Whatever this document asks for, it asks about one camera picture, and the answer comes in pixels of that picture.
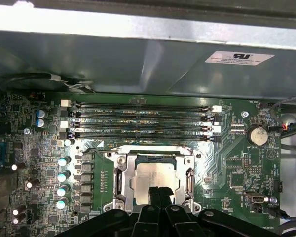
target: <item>cpu socket lever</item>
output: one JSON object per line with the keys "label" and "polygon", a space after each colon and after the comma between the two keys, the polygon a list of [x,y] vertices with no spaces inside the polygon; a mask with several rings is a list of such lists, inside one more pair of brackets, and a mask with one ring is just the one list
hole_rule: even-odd
{"label": "cpu socket lever", "polygon": [[193,214],[202,207],[194,202],[194,165],[196,156],[189,147],[125,145],[104,153],[114,162],[113,197],[103,210],[133,211],[149,203],[150,187],[169,187],[172,204],[184,205]]}

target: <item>white label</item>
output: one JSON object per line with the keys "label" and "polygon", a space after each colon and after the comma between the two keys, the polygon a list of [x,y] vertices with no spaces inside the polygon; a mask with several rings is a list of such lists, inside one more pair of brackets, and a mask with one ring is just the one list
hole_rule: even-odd
{"label": "white label", "polygon": [[210,56],[205,61],[205,63],[222,63],[222,64],[256,66],[272,57],[274,57],[274,55],[216,51],[215,53],[213,53],[212,56]]}

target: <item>cylindrical capacitor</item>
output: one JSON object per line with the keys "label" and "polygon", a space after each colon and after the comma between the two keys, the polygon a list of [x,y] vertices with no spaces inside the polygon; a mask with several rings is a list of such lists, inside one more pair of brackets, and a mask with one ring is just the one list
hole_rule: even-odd
{"label": "cylindrical capacitor", "polygon": [[65,197],[62,197],[56,204],[56,207],[59,209],[59,210],[62,210],[65,208],[65,206],[67,205],[68,203],[68,199],[65,198]]}
{"label": "cylindrical capacitor", "polygon": [[22,205],[20,205],[17,209],[14,209],[13,211],[12,211],[12,214],[14,215],[14,216],[17,216],[17,215],[19,215],[20,213],[22,213],[23,211],[25,211],[26,210],[26,206],[24,205],[24,204],[22,204]]}
{"label": "cylindrical capacitor", "polygon": [[16,225],[16,224],[20,223],[25,217],[26,217],[26,214],[24,212],[22,212],[12,219],[12,223]]}
{"label": "cylindrical capacitor", "polygon": [[30,129],[30,128],[24,128],[24,130],[23,130],[23,133],[25,134],[25,135],[31,135],[32,134],[32,130]]}
{"label": "cylindrical capacitor", "polygon": [[66,170],[58,174],[57,179],[59,182],[65,182],[65,180],[68,179],[70,175],[70,171]]}
{"label": "cylindrical capacitor", "polygon": [[46,120],[40,118],[36,121],[36,126],[41,127],[41,128],[46,128],[46,127],[48,127],[48,122]]}
{"label": "cylindrical capacitor", "polygon": [[37,112],[36,112],[36,116],[37,116],[39,119],[44,119],[44,118],[47,118],[47,116],[48,116],[48,112],[45,111],[45,110],[37,110]]}
{"label": "cylindrical capacitor", "polygon": [[60,167],[64,167],[65,165],[69,164],[71,161],[70,157],[62,157],[58,160],[58,165]]}
{"label": "cylindrical capacitor", "polygon": [[40,183],[40,180],[38,178],[35,178],[33,180],[30,180],[27,184],[26,184],[26,187],[28,189],[32,188],[32,187],[36,187],[38,186]]}
{"label": "cylindrical capacitor", "polygon": [[57,195],[60,197],[63,197],[64,195],[66,195],[66,193],[68,192],[68,190],[70,189],[69,185],[65,184],[62,185],[58,190],[57,190]]}
{"label": "cylindrical capacitor", "polygon": [[70,145],[73,145],[74,143],[75,143],[75,139],[73,138],[65,140],[65,146],[70,146]]}
{"label": "cylindrical capacitor", "polygon": [[0,111],[0,118],[6,117],[6,112]]}
{"label": "cylindrical capacitor", "polygon": [[21,162],[21,163],[18,163],[18,164],[14,164],[11,166],[11,169],[13,171],[16,171],[16,170],[21,170],[21,169],[25,169],[26,168],[26,164],[24,162]]}

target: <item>wire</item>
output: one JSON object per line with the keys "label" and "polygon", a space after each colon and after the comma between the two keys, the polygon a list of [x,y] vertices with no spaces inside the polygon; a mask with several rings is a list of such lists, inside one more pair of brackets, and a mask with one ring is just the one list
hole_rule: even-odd
{"label": "wire", "polygon": [[284,230],[288,230],[290,228],[294,228],[296,227],[296,220],[292,220],[292,221],[288,221],[288,222],[285,222],[283,223],[282,225],[280,225],[278,227],[278,233],[282,233]]}
{"label": "wire", "polygon": [[289,150],[289,151],[296,151],[296,146],[281,144],[281,149]]}
{"label": "wire", "polygon": [[296,129],[291,130],[289,132],[281,133],[281,139],[286,138],[286,137],[290,137],[290,136],[293,136],[293,135],[296,135]]}
{"label": "wire", "polygon": [[296,236],[296,230],[287,231],[284,234],[282,234],[282,237],[292,237],[292,236]]}
{"label": "wire", "polygon": [[281,104],[284,104],[284,103],[287,103],[287,102],[292,102],[292,101],[295,101],[296,100],[296,96],[293,96],[293,97],[290,97],[290,98],[287,98],[285,100],[281,100],[277,103],[275,103],[274,105],[271,106],[270,108],[270,114],[271,116],[274,118],[275,121],[277,121],[278,123],[280,123],[280,125],[283,124],[282,120],[280,118],[278,118],[275,114],[275,108],[277,106],[280,106]]}

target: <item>screw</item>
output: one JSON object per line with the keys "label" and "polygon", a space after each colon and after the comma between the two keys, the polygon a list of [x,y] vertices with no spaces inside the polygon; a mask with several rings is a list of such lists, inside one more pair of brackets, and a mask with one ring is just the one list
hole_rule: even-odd
{"label": "screw", "polygon": [[119,157],[117,158],[117,163],[118,164],[125,164],[126,163],[126,158],[125,157]]}
{"label": "screw", "polygon": [[24,133],[25,135],[30,135],[30,134],[32,133],[32,131],[31,131],[30,128],[25,128],[25,129],[23,130],[23,133]]}
{"label": "screw", "polygon": [[206,216],[214,216],[214,214],[213,214],[213,212],[211,212],[211,211],[205,211],[205,213],[204,213]]}
{"label": "screw", "polygon": [[246,117],[249,116],[249,112],[248,112],[248,111],[242,111],[242,112],[241,112],[241,116],[242,116],[243,118],[246,118]]}
{"label": "screw", "polygon": [[122,204],[121,202],[119,202],[119,203],[117,203],[117,204],[115,205],[115,208],[116,208],[116,209],[123,210],[123,209],[124,209],[124,204]]}
{"label": "screw", "polygon": [[178,210],[179,210],[179,207],[177,207],[177,206],[172,206],[170,209],[173,210],[173,211],[178,211]]}

